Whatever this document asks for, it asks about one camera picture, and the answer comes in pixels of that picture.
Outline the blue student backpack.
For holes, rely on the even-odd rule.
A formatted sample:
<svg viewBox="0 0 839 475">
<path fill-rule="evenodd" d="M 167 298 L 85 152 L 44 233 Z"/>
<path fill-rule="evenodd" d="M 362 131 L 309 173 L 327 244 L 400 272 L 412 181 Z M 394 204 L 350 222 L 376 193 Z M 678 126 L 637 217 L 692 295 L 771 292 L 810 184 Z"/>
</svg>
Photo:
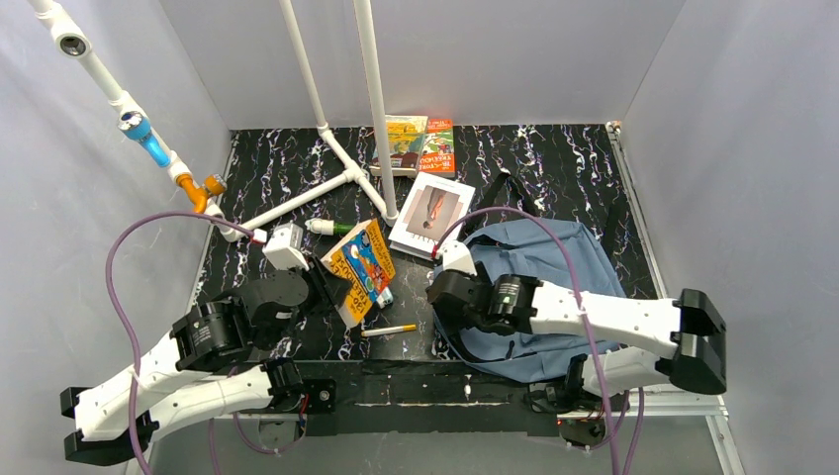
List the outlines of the blue student backpack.
<svg viewBox="0 0 839 475">
<path fill-rule="evenodd" d="M 544 219 L 571 256 L 580 288 L 584 292 L 623 298 L 618 276 L 596 237 L 581 223 Z M 475 261 L 484 264 L 489 277 L 504 274 L 536 277 L 571 288 L 566 260 L 548 234 L 527 219 L 485 226 L 462 242 Z M 591 352 L 583 335 L 528 334 L 503 336 L 464 329 L 455 337 L 442 334 L 451 355 L 478 371 L 536 383 L 562 378 L 570 361 Z"/>
</svg>

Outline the yellow illustrated book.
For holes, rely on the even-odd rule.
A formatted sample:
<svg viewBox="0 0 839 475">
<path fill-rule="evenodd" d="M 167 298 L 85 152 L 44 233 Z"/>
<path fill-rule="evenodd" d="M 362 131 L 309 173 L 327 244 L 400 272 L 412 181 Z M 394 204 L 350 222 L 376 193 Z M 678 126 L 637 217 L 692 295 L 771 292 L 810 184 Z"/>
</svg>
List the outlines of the yellow illustrated book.
<svg viewBox="0 0 839 475">
<path fill-rule="evenodd" d="M 414 179 L 428 127 L 428 116 L 386 115 L 388 152 L 394 177 Z"/>
</svg>

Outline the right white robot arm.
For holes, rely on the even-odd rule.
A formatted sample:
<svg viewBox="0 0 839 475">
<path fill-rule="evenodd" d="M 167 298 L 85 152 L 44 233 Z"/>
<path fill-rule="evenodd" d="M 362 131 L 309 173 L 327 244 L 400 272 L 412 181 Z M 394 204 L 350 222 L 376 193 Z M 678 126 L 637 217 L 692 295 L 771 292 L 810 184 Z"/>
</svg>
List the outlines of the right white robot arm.
<svg viewBox="0 0 839 475">
<path fill-rule="evenodd" d="M 619 343 L 619 349 L 571 365 L 567 388 L 603 398 L 670 383 L 684 391 L 727 390 L 724 318 L 700 290 L 677 299 L 635 300 L 585 292 L 535 277 L 444 270 L 426 296 L 445 324 L 500 335 L 567 334 Z"/>
</svg>

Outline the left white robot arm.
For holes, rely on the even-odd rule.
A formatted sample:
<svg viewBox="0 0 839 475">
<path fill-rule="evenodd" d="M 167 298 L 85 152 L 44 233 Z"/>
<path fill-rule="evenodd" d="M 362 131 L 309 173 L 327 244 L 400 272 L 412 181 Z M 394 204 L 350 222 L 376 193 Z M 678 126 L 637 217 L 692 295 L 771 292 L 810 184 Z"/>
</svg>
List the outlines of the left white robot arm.
<svg viewBox="0 0 839 475">
<path fill-rule="evenodd" d="M 70 462 L 112 466 L 170 433 L 238 411 L 294 411 L 307 393 L 292 359 L 254 365 L 298 320 L 327 315 L 347 296 L 349 280 L 315 260 L 275 271 L 193 307 L 139 365 L 95 387 L 68 387 L 62 414 L 75 429 L 63 441 Z"/>
</svg>

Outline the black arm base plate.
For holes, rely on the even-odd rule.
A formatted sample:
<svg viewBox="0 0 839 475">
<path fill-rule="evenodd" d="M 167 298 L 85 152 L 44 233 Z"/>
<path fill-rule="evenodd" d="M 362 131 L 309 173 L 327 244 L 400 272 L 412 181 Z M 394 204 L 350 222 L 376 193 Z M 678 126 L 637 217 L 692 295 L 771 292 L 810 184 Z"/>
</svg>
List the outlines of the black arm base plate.
<svg viewBox="0 0 839 475">
<path fill-rule="evenodd" d="M 517 432 L 549 437 L 558 419 L 525 403 L 528 387 L 455 361 L 310 360 L 308 436 Z"/>
</svg>

